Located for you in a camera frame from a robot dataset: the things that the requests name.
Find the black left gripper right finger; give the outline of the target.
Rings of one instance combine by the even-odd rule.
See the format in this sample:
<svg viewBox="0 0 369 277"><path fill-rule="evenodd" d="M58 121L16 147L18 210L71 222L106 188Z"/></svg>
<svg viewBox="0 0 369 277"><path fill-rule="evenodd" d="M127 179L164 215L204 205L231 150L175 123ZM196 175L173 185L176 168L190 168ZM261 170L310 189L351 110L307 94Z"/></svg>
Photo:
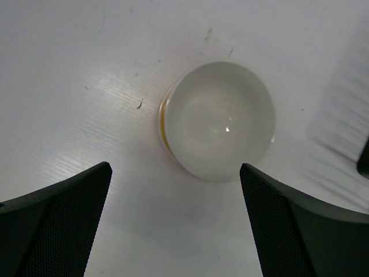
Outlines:
<svg viewBox="0 0 369 277"><path fill-rule="evenodd" d="M242 164L263 276L368 276L368 215L329 204Z"/></svg>

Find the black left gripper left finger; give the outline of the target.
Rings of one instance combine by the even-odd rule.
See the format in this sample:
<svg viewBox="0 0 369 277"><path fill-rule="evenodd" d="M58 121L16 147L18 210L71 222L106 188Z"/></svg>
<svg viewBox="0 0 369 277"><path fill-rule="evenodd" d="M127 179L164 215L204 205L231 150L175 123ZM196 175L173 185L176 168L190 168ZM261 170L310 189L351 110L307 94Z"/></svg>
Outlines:
<svg viewBox="0 0 369 277"><path fill-rule="evenodd" d="M101 162L1 203L1 276L84 276L112 177Z"/></svg>

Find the white bowl orange yellow stripes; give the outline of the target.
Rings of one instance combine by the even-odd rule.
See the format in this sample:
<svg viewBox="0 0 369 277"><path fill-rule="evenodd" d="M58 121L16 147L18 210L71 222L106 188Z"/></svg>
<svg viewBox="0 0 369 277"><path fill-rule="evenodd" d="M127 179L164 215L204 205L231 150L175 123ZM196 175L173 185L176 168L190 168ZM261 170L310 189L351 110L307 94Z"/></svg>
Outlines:
<svg viewBox="0 0 369 277"><path fill-rule="evenodd" d="M231 61L203 63L176 80L159 105L164 149L189 174L209 182L238 179L259 164L276 132L276 109L264 82Z"/></svg>

